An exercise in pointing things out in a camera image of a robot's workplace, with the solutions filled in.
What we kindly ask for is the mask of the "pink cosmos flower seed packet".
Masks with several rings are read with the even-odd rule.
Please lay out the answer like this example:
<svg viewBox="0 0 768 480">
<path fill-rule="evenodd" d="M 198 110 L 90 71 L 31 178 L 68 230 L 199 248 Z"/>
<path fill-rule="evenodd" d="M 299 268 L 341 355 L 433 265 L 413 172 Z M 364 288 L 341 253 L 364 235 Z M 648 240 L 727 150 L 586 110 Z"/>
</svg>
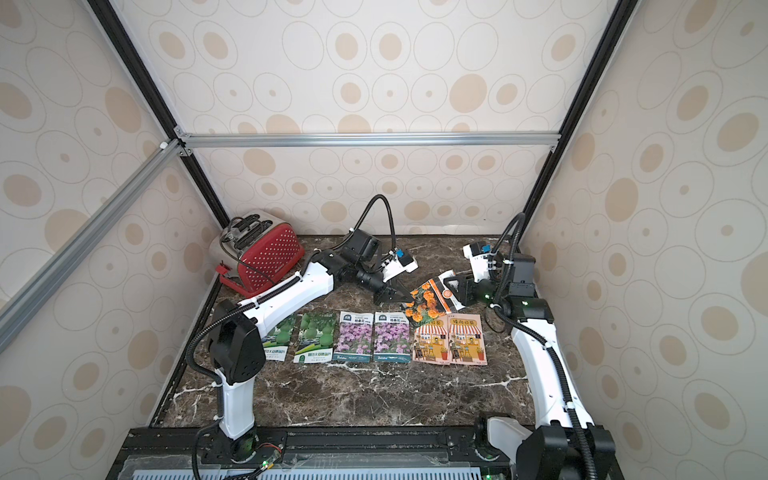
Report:
<svg viewBox="0 0 768 480">
<path fill-rule="evenodd" d="M 334 346 L 335 362 L 370 363 L 373 358 L 374 315 L 342 311 Z"/>
</svg>

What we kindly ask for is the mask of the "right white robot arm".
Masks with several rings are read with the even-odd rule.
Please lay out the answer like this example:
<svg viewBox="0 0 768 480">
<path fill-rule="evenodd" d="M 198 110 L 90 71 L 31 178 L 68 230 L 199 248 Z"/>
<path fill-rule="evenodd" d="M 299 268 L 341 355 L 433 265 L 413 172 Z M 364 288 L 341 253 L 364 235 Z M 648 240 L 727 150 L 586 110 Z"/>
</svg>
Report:
<svg viewBox="0 0 768 480">
<path fill-rule="evenodd" d="M 489 244 L 464 247 L 471 271 L 447 278 L 463 305 L 484 303 L 502 321 L 521 356 L 535 409 L 533 428 L 505 416 L 480 424 L 477 445 L 510 460 L 515 479 L 607 479 L 612 435 L 584 407 L 559 348 L 555 320 L 533 282 L 535 259 Z"/>
</svg>

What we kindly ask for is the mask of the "orange marigold seed packet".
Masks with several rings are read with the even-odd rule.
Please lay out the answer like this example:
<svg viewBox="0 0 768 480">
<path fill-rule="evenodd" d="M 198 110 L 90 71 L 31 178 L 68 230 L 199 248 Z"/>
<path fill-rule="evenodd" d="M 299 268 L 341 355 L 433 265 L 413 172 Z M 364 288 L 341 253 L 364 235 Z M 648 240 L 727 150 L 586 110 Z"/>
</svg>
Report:
<svg viewBox="0 0 768 480">
<path fill-rule="evenodd" d="M 411 292 L 412 300 L 405 304 L 404 313 L 414 327 L 427 325 L 442 315 L 456 313 L 464 308 L 445 285 L 445 280 L 454 276 L 453 270 L 445 271 Z"/>
</svg>

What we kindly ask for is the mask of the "green fruit seed packet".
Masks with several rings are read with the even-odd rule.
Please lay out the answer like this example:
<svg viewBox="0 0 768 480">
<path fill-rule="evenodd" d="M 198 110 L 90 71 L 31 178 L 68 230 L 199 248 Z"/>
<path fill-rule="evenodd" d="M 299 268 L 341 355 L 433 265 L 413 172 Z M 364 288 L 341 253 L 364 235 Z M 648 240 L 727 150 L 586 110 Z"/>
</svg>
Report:
<svg viewBox="0 0 768 480">
<path fill-rule="evenodd" d="M 286 317 L 262 339 L 267 361 L 285 361 L 297 320 L 295 314 Z"/>
<path fill-rule="evenodd" d="M 328 363 L 333 359 L 338 319 L 333 313 L 308 312 L 302 315 L 293 362 Z"/>
</svg>

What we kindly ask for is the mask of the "pink illustrated sunflower seed packet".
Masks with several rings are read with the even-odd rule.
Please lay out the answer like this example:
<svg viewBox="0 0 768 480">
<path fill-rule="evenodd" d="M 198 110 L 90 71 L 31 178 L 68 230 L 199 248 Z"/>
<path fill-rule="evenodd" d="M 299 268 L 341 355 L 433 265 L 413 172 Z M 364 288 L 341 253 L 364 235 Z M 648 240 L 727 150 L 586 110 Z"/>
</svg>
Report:
<svg viewBox="0 0 768 480">
<path fill-rule="evenodd" d="M 411 344 L 412 360 L 436 365 L 450 363 L 449 334 L 443 318 L 418 326 Z"/>
</svg>

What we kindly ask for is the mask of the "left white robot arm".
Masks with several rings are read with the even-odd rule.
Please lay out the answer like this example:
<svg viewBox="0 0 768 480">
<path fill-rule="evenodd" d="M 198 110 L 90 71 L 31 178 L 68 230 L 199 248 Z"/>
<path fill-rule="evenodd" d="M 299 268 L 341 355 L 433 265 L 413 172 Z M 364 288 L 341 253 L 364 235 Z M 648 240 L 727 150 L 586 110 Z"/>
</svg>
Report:
<svg viewBox="0 0 768 480">
<path fill-rule="evenodd" d="M 306 304 L 350 283 L 373 293 L 377 305 L 407 303 L 409 290 L 396 278 L 418 268 L 408 251 L 392 246 L 373 266 L 379 240 L 353 229 L 337 246 L 313 252 L 302 269 L 260 295 L 224 312 L 190 341 L 185 362 L 209 377 L 218 390 L 213 429 L 231 442 L 254 433 L 255 377 L 266 363 L 263 339 L 278 324 Z"/>
</svg>

